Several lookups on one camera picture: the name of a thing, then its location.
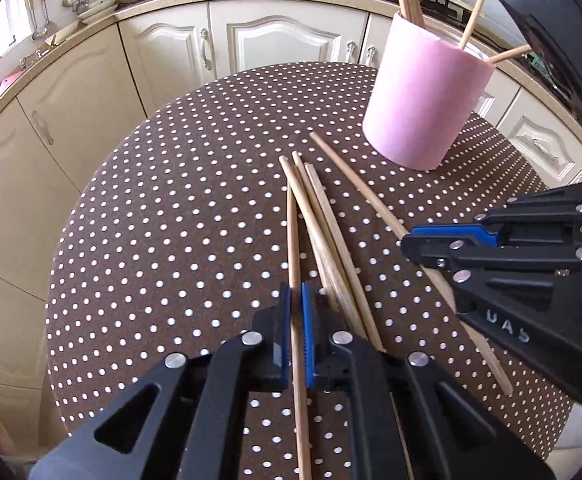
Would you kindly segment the brown polka dot tablecloth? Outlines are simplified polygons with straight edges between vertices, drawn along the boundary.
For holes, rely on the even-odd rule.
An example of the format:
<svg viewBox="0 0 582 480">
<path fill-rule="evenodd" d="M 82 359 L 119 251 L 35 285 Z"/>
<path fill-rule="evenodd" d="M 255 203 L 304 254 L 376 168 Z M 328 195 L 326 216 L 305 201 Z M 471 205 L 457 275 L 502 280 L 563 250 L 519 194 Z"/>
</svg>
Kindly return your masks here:
<svg viewBox="0 0 582 480">
<path fill-rule="evenodd" d="M 326 141 L 407 226 L 459 223 L 543 182 L 512 144 L 471 116 L 431 172 L 389 162 L 361 121 L 376 73 L 294 63 L 227 77 L 162 108 L 85 187 L 51 272 L 51 388 L 74 431 L 159 359 L 213 352 L 271 306 L 288 277 L 281 156 L 317 170 L 387 352 L 422 351 L 539 456 L 572 408 L 506 351 L 504 394 L 462 326 L 363 196 Z"/>
</svg>

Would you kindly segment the pink cylindrical utensil holder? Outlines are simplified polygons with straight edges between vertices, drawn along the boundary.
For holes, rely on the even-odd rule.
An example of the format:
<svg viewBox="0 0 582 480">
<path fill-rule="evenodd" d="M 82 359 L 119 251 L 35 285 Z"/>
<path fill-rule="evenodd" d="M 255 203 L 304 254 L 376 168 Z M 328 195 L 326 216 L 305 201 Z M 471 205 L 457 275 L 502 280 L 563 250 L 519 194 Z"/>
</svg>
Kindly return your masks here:
<svg viewBox="0 0 582 480">
<path fill-rule="evenodd" d="M 366 140 L 399 166 L 438 168 L 494 70 L 395 14 L 363 119 Z"/>
</svg>

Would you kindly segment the cream kitchen cabinets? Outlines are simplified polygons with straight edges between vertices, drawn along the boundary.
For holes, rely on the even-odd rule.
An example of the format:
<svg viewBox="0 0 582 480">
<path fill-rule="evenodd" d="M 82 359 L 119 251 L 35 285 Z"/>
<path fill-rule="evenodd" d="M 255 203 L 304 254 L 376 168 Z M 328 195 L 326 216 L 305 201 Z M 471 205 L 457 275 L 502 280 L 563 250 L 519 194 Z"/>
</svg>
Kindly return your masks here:
<svg viewBox="0 0 582 480">
<path fill-rule="evenodd" d="M 0 96 L 5 450 L 38 455 L 68 432 L 49 374 L 51 272 L 74 207 L 111 153 L 166 105 L 248 70 L 337 63 L 376 73 L 392 14 L 388 4 L 149 1 L 84 29 Z M 474 115 L 512 144 L 544 188 L 582 180 L 582 128 L 519 64 L 496 66 Z"/>
</svg>

